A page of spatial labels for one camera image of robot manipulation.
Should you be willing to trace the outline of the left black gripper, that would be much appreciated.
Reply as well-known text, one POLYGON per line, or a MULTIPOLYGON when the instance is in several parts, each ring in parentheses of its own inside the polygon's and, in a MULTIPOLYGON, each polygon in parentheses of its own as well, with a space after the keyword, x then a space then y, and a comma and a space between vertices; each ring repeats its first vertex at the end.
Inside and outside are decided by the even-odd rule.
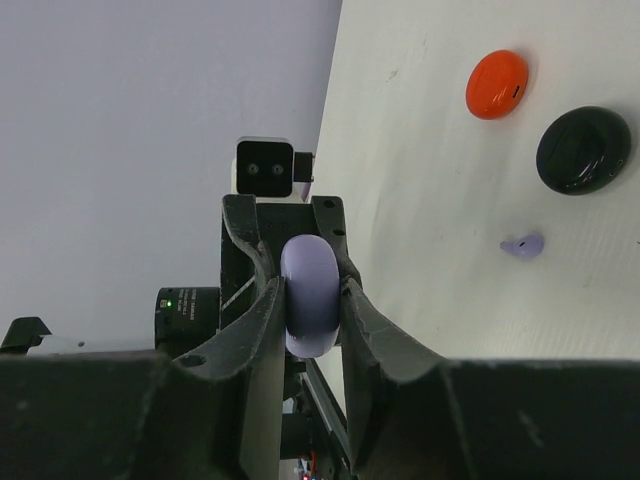
POLYGON ((311 205, 260 203, 253 195, 222 200, 219 328, 247 312, 270 279, 280 274, 284 244, 299 234, 326 240, 336 257, 340 290, 360 272, 348 251, 344 204, 338 196, 313 196, 311 205))

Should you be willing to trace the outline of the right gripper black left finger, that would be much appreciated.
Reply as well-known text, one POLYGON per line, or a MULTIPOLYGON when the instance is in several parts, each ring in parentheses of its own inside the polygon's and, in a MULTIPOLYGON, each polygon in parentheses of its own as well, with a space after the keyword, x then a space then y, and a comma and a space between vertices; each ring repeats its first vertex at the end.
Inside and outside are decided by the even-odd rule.
POLYGON ((284 284, 178 359, 158 353, 5 356, 5 479, 274 479, 284 284))

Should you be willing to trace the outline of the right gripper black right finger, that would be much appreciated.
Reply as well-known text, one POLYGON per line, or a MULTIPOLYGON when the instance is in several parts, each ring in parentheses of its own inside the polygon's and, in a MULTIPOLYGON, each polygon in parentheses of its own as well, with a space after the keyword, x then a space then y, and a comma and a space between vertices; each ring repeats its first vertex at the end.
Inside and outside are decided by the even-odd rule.
POLYGON ((635 479, 634 361, 452 360, 341 292, 350 462, 362 479, 635 479))

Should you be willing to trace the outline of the purple charging case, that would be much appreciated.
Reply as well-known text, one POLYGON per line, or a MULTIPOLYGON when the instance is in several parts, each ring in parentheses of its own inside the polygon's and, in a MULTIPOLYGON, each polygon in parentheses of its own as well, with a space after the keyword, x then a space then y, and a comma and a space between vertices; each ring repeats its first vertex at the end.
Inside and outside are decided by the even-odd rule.
POLYGON ((286 348, 302 359, 318 358, 336 343, 340 327, 340 273, 323 238, 304 234, 283 247, 286 348))

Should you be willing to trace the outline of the purple earbud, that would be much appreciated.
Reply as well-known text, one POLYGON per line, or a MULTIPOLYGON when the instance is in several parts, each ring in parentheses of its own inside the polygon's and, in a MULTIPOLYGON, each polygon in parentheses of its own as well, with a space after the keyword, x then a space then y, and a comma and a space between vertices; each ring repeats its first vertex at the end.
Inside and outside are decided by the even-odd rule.
POLYGON ((500 243, 500 249, 515 258, 530 260, 544 250, 545 238, 539 233, 530 233, 517 239, 507 239, 500 243))

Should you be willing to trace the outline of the red charging case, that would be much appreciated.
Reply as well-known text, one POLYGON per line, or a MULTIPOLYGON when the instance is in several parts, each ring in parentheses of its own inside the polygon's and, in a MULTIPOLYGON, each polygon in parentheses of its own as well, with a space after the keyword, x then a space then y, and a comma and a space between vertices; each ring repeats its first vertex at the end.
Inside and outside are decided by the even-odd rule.
POLYGON ((528 63, 512 50, 496 50, 474 67, 469 76, 465 101, 469 112, 482 120, 510 114, 520 103, 529 80, 528 63))

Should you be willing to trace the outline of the black charging case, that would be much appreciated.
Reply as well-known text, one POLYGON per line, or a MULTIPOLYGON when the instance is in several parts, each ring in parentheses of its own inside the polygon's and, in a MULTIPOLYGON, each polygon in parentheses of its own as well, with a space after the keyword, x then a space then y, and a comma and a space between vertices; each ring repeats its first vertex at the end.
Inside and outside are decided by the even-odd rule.
POLYGON ((631 129, 619 113, 601 106, 579 107, 545 130, 536 151, 537 173, 556 193, 592 194, 618 177, 631 147, 631 129))

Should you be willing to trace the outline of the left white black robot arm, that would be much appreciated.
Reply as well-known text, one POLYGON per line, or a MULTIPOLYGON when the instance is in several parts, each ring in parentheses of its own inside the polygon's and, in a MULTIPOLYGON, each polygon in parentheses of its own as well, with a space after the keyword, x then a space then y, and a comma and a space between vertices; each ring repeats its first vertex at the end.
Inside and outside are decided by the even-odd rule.
POLYGON ((218 286, 160 289, 155 348, 176 358, 198 347, 246 313, 276 276, 285 281, 287 350, 318 358, 339 345, 339 283, 360 276, 349 259, 342 199, 227 195, 221 219, 218 286))

